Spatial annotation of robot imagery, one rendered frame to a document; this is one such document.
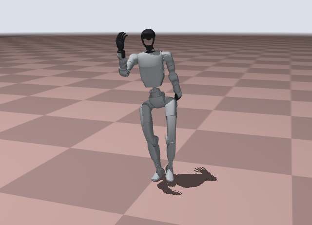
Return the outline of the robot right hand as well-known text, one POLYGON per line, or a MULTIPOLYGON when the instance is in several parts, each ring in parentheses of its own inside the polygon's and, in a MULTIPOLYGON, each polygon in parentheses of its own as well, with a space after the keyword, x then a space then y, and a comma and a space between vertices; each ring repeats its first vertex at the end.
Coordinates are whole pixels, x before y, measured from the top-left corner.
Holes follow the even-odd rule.
POLYGON ((125 41, 126 36, 128 36, 125 34, 126 33, 124 33, 124 32, 120 32, 116 38, 116 44, 117 44, 117 48, 118 48, 117 53, 121 53, 122 58, 125 58, 125 51, 123 50, 124 49, 124 41, 125 41))

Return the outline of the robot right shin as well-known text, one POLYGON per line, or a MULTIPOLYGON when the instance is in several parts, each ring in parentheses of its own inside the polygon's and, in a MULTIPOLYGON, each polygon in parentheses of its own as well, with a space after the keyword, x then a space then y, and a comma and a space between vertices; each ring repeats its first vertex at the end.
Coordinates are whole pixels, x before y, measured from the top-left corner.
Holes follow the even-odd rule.
POLYGON ((154 161, 156 170, 162 171, 161 162, 160 162, 160 148, 159 145, 153 146, 151 142, 148 142, 148 150, 151 156, 151 159, 154 161))

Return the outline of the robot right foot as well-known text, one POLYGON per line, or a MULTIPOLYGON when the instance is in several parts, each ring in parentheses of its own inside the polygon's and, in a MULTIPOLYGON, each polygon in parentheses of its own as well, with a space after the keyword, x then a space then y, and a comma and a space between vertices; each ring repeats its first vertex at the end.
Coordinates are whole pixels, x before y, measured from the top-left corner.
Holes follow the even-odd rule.
POLYGON ((164 168, 162 168, 162 171, 159 171, 159 169, 156 170, 155 174, 152 177, 152 181, 156 181, 156 180, 160 179, 162 177, 162 175, 164 175, 164 174, 165 174, 164 168))

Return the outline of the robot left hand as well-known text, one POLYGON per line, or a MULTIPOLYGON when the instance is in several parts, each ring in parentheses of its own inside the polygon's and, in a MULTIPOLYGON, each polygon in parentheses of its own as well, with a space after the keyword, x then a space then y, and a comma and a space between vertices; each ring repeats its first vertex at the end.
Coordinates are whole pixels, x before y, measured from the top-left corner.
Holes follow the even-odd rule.
MULTIPOLYGON (((181 98, 181 97, 180 97, 180 98, 181 98)), ((178 101, 180 98, 178 98, 177 94, 175 94, 174 99, 175 99, 176 101, 178 101)))

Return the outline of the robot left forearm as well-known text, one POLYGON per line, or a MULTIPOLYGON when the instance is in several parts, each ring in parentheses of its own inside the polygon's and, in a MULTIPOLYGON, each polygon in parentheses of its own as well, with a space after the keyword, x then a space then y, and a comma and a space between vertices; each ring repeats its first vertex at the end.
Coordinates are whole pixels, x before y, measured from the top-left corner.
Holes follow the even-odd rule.
MULTIPOLYGON (((177 76, 177 74, 176 74, 176 76, 177 76)), ((177 94, 178 98, 180 98, 182 96, 182 92, 181 92, 181 88, 179 85, 178 76, 177 76, 177 80, 172 81, 171 83, 173 85, 173 91, 175 92, 175 94, 177 94)))

